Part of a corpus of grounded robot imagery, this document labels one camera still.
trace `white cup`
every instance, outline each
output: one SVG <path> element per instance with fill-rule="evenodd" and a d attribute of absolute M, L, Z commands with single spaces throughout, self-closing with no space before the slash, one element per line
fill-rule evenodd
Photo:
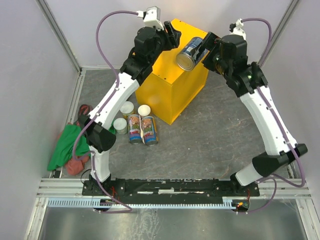
<path fill-rule="evenodd" d="M 151 108 L 150 108 L 148 105 L 141 105 L 141 106 L 138 108 L 138 114 L 139 114 L 141 117 L 149 116 L 150 113 L 151 113 Z"/>
<path fill-rule="evenodd" d="M 120 108 L 120 112 L 122 113 L 124 119 L 128 119 L 128 116 L 134 114 L 135 106 L 130 101 L 125 101 L 122 107 Z"/>
<path fill-rule="evenodd" d="M 128 132 L 127 120 L 125 120 L 124 118 L 117 118 L 116 120 L 114 120 L 113 127 L 118 134 L 123 135 Z"/>

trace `tin can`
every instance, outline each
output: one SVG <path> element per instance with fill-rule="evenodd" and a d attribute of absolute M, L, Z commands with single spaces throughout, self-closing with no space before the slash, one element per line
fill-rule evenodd
<path fill-rule="evenodd" d="M 129 142 L 131 144 L 142 143 L 140 118 L 137 114 L 131 114 L 128 116 L 128 135 Z"/>
<path fill-rule="evenodd" d="M 175 58 L 176 63 L 185 71 L 191 71 L 201 61 L 201 59 L 207 54 L 208 50 L 205 49 L 203 53 L 197 58 L 198 46 L 202 42 L 202 38 L 199 36 L 193 37 L 188 44 L 178 53 Z"/>
<path fill-rule="evenodd" d="M 145 116 L 141 119 L 144 144 L 152 146 L 158 143 L 156 121 L 153 116 Z"/>

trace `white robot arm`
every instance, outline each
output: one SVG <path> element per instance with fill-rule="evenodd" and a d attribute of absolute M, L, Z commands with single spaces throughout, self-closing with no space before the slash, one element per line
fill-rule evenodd
<path fill-rule="evenodd" d="M 94 154 L 95 167 L 92 166 L 90 177 L 102 183 L 110 177 L 109 152 L 116 137 L 108 129 L 114 117 L 152 72 L 152 66 L 162 51 L 177 48 L 180 42 L 181 32 L 175 30 L 169 21 L 164 22 L 164 26 L 160 22 L 158 7 L 150 7 L 145 12 L 138 11 L 137 16 L 143 18 L 146 27 L 138 31 L 134 39 L 135 46 L 123 63 L 118 80 L 88 116 L 79 118 L 80 127 L 87 128 L 84 134 Z"/>
<path fill-rule="evenodd" d="M 303 143 L 297 144 L 284 125 L 260 67 L 256 62 L 247 63 L 247 42 L 243 26 L 239 19 L 230 25 L 231 34 L 222 38 L 209 32 L 200 44 L 197 56 L 208 49 L 203 65 L 224 77 L 226 84 L 249 110 L 262 136 L 265 152 L 231 175 L 231 180 L 240 186 L 247 186 L 268 177 L 281 166 L 290 164 L 296 159 L 294 155 L 300 157 L 308 149 Z"/>

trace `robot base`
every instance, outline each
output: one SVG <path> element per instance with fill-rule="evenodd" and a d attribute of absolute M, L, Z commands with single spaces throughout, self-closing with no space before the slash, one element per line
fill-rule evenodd
<path fill-rule="evenodd" d="M 96 180 L 86 180 L 83 196 L 105 196 Z M 256 183 L 238 186 L 218 179 L 108 179 L 102 186 L 124 204 L 222 204 L 222 197 L 260 196 Z"/>

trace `cable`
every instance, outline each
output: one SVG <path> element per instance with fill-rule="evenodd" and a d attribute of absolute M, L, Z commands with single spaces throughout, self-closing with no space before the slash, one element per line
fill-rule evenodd
<path fill-rule="evenodd" d="M 95 164 L 95 154 L 92 154 L 92 170 L 94 173 L 94 177 L 96 179 L 96 182 L 98 183 L 99 187 L 101 188 L 101 190 L 104 192 L 105 195 L 107 195 L 109 198 L 111 198 L 114 202 L 116 202 L 117 204 L 120 204 L 122 206 L 124 206 L 125 208 L 127 208 L 128 210 L 119 210 L 119 211 L 99 211 L 99 213 L 104 213 L 104 214 L 122 214 L 122 213 L 130 213 L 132 212 L 132 208 L 129 207 L 128 205 L 126 205 L 125 203 L 119 201 L 118 199 L 114 198 L 113 196 L 111 196 L 105 189 L 104 187 L 101 185 L 98 175 L 97 175 L 97 171 L 96 171 L 96 164 Z"/>
<path fill-rule="evenodd" d="M 83 156 L 81 157 L 77 157 L 76 156 L 76 149 L 77 149 L 77 145 L 78 145 L 78 142 L 80 140 L 80 138 L 82 137 L 82 135 L 86 132 L 86 130 L 90 127 L 90 125 L 95 121 L 95 119 L 98 117 L 98 115 L 100 115 L 100 112 L 104 109 L 104 107 L 107 105 L 107 103 L 111 100 L 111 98 L 116 94 L 117 90 L 116 88 L 119 87 L 120 85 L 120 79 L 119 79 L 119 76 L 117 74 L 117 71 L 115 70 L 115 68 L 112 66 L 112 64 L 109 62 L 109 60 L 106 58 L 105 54 L 103 53 L 101 47 L 100 47 L 100 43 L 99 43 L 99 31 L 100 31 L 100 27 L 102 25 L 102 23 L 110 16 L 112 15 L 115 15 L 115 14 L 132 14 L 132 15 L 138 15 L 137 12 L 134 12 L 134 11 L 125 11 L 125 10 L 120 10 L 120 11 L 113 11 L 109 14 L 107 14 L 106 16 L 104 16 L 101 21 L 99 22 L 99 24 L 97 25 L 97 28 L 96 28 L 96 32 L 95 32 L 95 42 L 96 42 L 96 46 L 99 50 L 99 53 L 101 54 L 102 58 L 105 60 L 105 62 L 108 64 L 108 66 L 112 69 L 114 75 L 115 75 L 115 78 L 116 78 L 116 81 L 115 81 L 115 89 L 113 90 L 113 92 L 110 94 L 110 96 L 105 100 L 105 102 L 102 104 L 102 106 L 100 107 L 100 109 L 97 111 L 97 113 L 95 114 L 95 116 L 93 116 L 93 118 L 89 121 L 89 123 L 84 126 L 84 128 L 81 130 L 81 132 L 79 133 L 79 135 L 76 137 L 76 140 L 73 144 L 73 149 L 72 149 L 72 157 L 73 159 L 75 160 L 78 160 L 78 161 L 81 161 L 85 156 L 88 156 L 89 154 L 92 154 L 91 155 L 91 161 L 92 161 L 92 170 L 93 170 L 93 173 L 94 173 L 94 177 L 95 177 L 95 180 L 97 181 L 99 187 L 101 188 L 101 190 L 108 196 L 110 197 L 114 202 L 128 208 L 128 210 L 120 210 L 120 211 L 111 211 L 111 212 L 103 212 L 103 213 L 106 213 L 106 214 L 117 214 L 117 213 L 128 213 L 128 212 L 131 212 L 132 211 L 132 208 L 129 207 L 128 205 L 120 202 L 119 200 L 115 199 L 114 197 L 112 197 L 104 188 L 103 186 L 101 185 L 100 183 L 100 180 L 98 178 L 98 175 L 96 174 L 96 166 L 95 166 L 95 152 L 94 151 L 88 151 L 87 153 L 85 153 Z"/>
<path fill-rule="evenodd" d="M 291 145 L 291 143 L 289 142 L 289 138 L 288 138 L 288 136 L 287 136 L 287 134 L 286 134 L 286 131 L 285 131 L 285 129 L 284 129 L 284 126 L 281 124 L 280 119 L 279 119 L 278 115 L 276 114 L 276 111 L 272 108 L 270 102 L 268 101 L 268 99 L 266 98 L 266 96 L 263 94 L 261 88 L 260 88 L 260 87 L 257 87 L 257 90 L 258 90 L 261 98 L 263 99 L 263 101 L 265 102 L 265 104 L 267 105 L 267 107 L 269 108 L 269 110 L 271 111 L 271 113 L 272 113 L 272 115 L 273 115 L 273 117 L 274 117 L 277 125 L 278 125 L 279 128 L 280 128 L 280 131 L 281 131 L 281 133 L 282 133 L 282 135 L 283 135 L 283 138 L 284 138 L 286 144 L 288 145 L 289 149 L 291 150 L 291 152 L 292 152 L 292 154 L 293 154 L 293 156 L 294 156 L 294 158 L 295 158 L 295 160 L 296 160 L 296 163 L 297 163 L 297 165 L 298 165 L 298 168 L 299 168 L 299 171 L 300 171 L 300 175 L 301 175 L 301 184 L 295 184 L 295 183 L 293 183 L 293 182 L 285 179 L 284 177 L 282 177 L 282 176 L 280 176 L 280 175 L 278 175 L 278 174 L 276 174 L 276 173 L 273 173 L 273 175 L 274 175 L 276 178 L 281 179 L 281 180 L 285 181 L 286 183 L 288 183 L 288 184 L 290 184 L 290 185 L 292 185 L 292 186 L 294 186 L 294 187 L 302 188 L 302 187 L 305 185 L 305 183 L 306 183 L 306 176 L 305 176 L 305 170 L 304 170 L 304 168 L 303 168 L 303 166 L 302 166 L 301 160 L 300 160 L 298 154 L 296 153 L 294 147 L 293 147 L 293 146 Z"/>
<path fill-rule="evenodd" d="M 251 21 L 263 22 L 268 27 L 268 32 L 269 32 L 269 34 L 268 34 L 268 42 L 267 42 L 267 44 L 265 46 L 265 50 L 264 50 L 264 52 L 263 52 L 263 54 L 262 54 L 262 56 L 260 58 L 260 65 L 262 66 L 265 63 L 265 60 L 266 60 L 267 54 L 268 54 L 268 50 L 271 47 L 272 29 L 271 29 L 270 23 L 267 20 L 263 19 L 263 18 L 258 18 L 258 17 L 245 18 L 245 19 L 242 19 L 241 22 L 244 23 L 244 22 L 251 22 Z"/>
<path fill-rule="evenodd" d="M 110 12 L 109 14 L 105 15 L 101 21 L 99 22 L 98 26 L 96 27 L 96 31 L 95 31 L 95 42 L 96 42 L 96 46 L 99 50 L 99 53 L 101 54 L 102 58 L 105 60 L 105 62 L 109 65 L 109 67 L 112 69 L 115 77 L 116 77 L 116 82 L 115 82 L 115 88 L 118 88 L 120 85 L 120 79 L 119 76 L 117 74 L 117 71 L 115 70 L 115 68 L 112 66 L 112 64 L 109 62 L 109 60 L 106 58 L 105 54 L 103 53 L 101 47 L 100 47 L 100 43 L 99 43 L 99 31 L 100 31 L 100 27 L 102 25 L 102 23 L 110 16 L 115 15 L 115 14 L 132 14 L 132 15 L 138 15 L 137 12 L 135 11 L 113 11 Z M 93 151 L 88 151 L 87 153 L 85 153 L 83 156 L 81 157 L 77 157 L 76 156 L 76 149 L 77 149 L 77 145 L 78 142 L 81 138 L 81 136 L 86 132 L 86 130 L 90 127 L 90 125 L 95 121 L 95 119 L 97 118 L 97 116 L 99 115 L 99 113 L 103 110 L 103 108 L 107 105 L 107 103 L 110 101 L 110 99 L 116 94 L 116 90 L 114 89 L 113 92 L 111 93 L 111 95 L 107 98 L 107 100 L 105 100 L 105 102 L 102 104 L 102 106 L 100 107 L 100 109 L 97 111 L 96 115 L 89 121 L 89 123 L 82 129 L 82 131 L 79 133 L 79 135 L 77 136 L 74 145 L 73 145 L 73 150 L 72 150 L 72 157 L 75 160 L 79 160 L 81 161 L 85 156 L 88 156 L 91 153 L 94 153 Z"/>
<path fill-rule="evenodd" d="M 270 199 L 268 200 L 268 202 L 263 205 L 262 207 L 259 207 L 257 209 L 254 209 L 254 210 L 251 210 L 251 211 L 246 211 L 246 212 L 236 212 L 236 214 L 253 214 L 253 213 L 256 213 L 262 209 L 265 209 L 267 206 L 270 205 L 270 203 L 272 202 L 272 200 L 275 198 L 275 195 L 276 195 L 276 192 L 277 192 L 277 181 L 273 178 L 273 177 L 270 177 L 269 179 L 272 179 L 274 181 L 274 191 L 273 191 L 273 194 L 272 196 L 270 197 Z"/>
<path fill-rule="evenodd" d="M 81 177 L 80 177 L 80 181 L 82 182 L 82 184 L 85 184 L 83 181 L 82 181 L 82 177 L 84 176 L 84 174 L 88 171 L 91 171 L 91 168 L 90 169 L 87 169 L 85 170 L 82 174 L 81 174 Z"/>
<path fill-rule="evenodd" d="M 245 19 L 242 20 L 243 23 L 244 22 L 249 22 L 249 21 L 263 22 L 268 26 L 268 42 L 267 42 L 267 45 L 265 47 L 265 51 L 264 51 L 265 54 L 263 54 L 261 56 L 261 59 L 260 59 L 260 62 L 261 62 L 260 65 L 262 66 L 265 63 L 265 60 L 266 60 L 266 57 L 267 57 L 267 52 L 268 52 L 268 50 L 270 48 L 270 45 L 271 45 L 271 38 L 272 38 L 271 25 L 267 20 L 265 20 L 263 18 L 245 18 Z M 296 153 L 294 147 L 289 142 L 289 138 L 288 138 L 288 136 L 286 134 L 286 131 L 285 131 L 282 123 L 280 122 L 280 119 L 279 119 L 278 115 L 276 114 L 276 111 L 272 108 L 270 102 L 268 101 L 268 99 L 266 98 L 266 96 L 264 95 L 264 93 L 262 92 L 260 87 L 257 87 L 257 91 L 259 92 L 259 94 L 260 94 L 261 98 L 263 99 L 264 103 L 267 105 L 267 107 L 271 111 L 271 113 L 272 113 L 272 115 L 273 115 L 278 127 L 280 128 L 280 131 L 281 131 L 281 133 L 283 135 L 283 138 L 284 138 L 286 144 L 288 145 L 290 151 L 292 152 L 292 154 L 293 154 L 293 156 L 294 156 L 294 158 L 296 160 L 296 163 L 298 165 L 298 168 L 299 168 L 299 171 L 300 171 L 300 175 L 301 175 L 301 184 L 295 184 L 295 183 L 285 179 L 284 177 L 282 177 L 282 176 L 280 176 L 280 175 L 278 175 L 276 173 L 273 173 L 272 175 L 275 176 L 278 179 L 281 179 L 281 180 L 285 181 L 286 183 L 288 183 L 288 184 L 290 184 L 290 185 L 292 185 L 294 187 L 302 188 L 306 183 L 306 176 L 305 176 L 305 171 L 304 171 L 304 168 L 302 166 L 301 160 L 300 160 L 298 154 Z"/>

